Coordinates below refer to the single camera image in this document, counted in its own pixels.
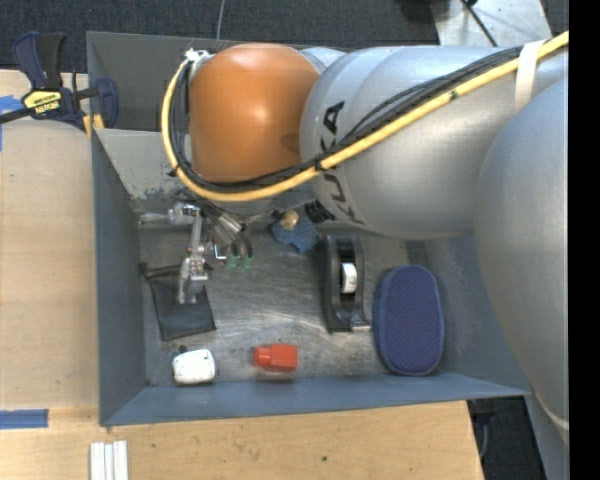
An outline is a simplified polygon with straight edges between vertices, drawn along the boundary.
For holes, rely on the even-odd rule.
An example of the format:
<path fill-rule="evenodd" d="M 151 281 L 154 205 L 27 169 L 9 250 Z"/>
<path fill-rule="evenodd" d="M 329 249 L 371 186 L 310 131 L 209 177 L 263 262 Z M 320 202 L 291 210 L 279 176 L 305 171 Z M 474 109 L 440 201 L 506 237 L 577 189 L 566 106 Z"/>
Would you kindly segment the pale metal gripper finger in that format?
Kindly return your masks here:
<path fill-rule="evenodd" d="M 179 280 L 178 280 L 178 302 L 180 304 L 185 304 L 190 302 L 189 297 L 189 284 L 190 284 L 190 274 L 191 274 L 191 259 L 186 257 L 183 259 L 180 270 L 179 270 Z"/>
<path fill-rule="evenodd" d="M 186 302 L 196 303 L 208 280 L 204 258 L 189 258 L 186 276 Z"/>

